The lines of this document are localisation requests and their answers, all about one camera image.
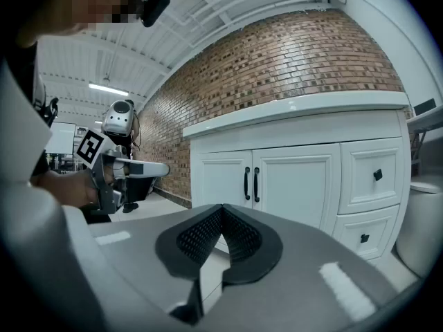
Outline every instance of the drawer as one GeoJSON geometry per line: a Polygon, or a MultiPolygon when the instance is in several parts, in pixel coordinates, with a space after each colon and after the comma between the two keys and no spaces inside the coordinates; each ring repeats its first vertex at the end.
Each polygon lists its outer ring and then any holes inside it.
{"type": "Polygon", "coordinates": [[[394,228],[399,205],[337,216],[332,237],[364,259],[380,257],[394,228]]]}
{"type": "Polygon", "coordinates": [[[399,204],[404,180],[402,138],[342,142],[339,214],[399,204]]]}

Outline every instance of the toilet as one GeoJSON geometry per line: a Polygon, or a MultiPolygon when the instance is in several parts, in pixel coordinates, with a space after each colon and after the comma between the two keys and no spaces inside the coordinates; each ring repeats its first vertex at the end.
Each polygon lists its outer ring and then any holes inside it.
{"type": "Polygon", "coordinates": [[[431,271],[443,245],[443,176],[411,178],[408,207],[397,238],[397,252],[420,277],[431,271]]]}

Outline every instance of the white ceiling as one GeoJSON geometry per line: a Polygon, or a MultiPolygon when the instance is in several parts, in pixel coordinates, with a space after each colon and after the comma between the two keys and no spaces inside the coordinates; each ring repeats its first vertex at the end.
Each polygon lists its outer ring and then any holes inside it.
{"type": "Polygon", "coordinates": [[[94,127],[122,96],[89,89],[89,82],[128,91],[140,111],[181,65],[232,30],[325,4],[327,0],[171,0],[151,28],[141,22],[107,24],[72,37],[43,38],[39,72],[48,99],[60,99],[57,121],[94,127]]]}

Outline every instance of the fluorescent light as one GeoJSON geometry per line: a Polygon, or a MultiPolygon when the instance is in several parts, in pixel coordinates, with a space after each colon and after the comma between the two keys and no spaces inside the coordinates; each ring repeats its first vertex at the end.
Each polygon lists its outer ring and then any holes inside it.
{"type": "Polygon", "coordinates": [[[112,93],[116,93],[117,95],[122,95],[122,96],[129,95],[129,92],[111,89],[110,87],[100,86],[100,85],[96,85],[96,84],[89,84],[89,88],[95,89],[95,90],[106,91],[106,92],[112,92],[112,93]]]}

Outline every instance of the gray floor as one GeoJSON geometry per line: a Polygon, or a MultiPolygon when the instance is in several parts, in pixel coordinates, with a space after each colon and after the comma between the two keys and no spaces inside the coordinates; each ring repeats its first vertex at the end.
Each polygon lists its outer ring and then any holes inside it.
{"type": "MultiPolygon", "coordinates": [[[[127,214],[119,210],[116,214],[110,216],[111,220],[137,220],[186,210],[185,207],[181,207],[157,193],[151,193],[144,201],[137,203],[139,205],[138,209],[127,214]]],[[[222,272],[228,269],[229,266],[229,256],[222,251],[214,250],[201,268],[201,295],[204,300],[205,311],[209,311],[221,296],[222,272]]],[[[377,264],[377,269],[383,273],[398,292],[403,291],[417,281],[417,276],[403,265],[395,252],[380,261],[377,264]]]]}

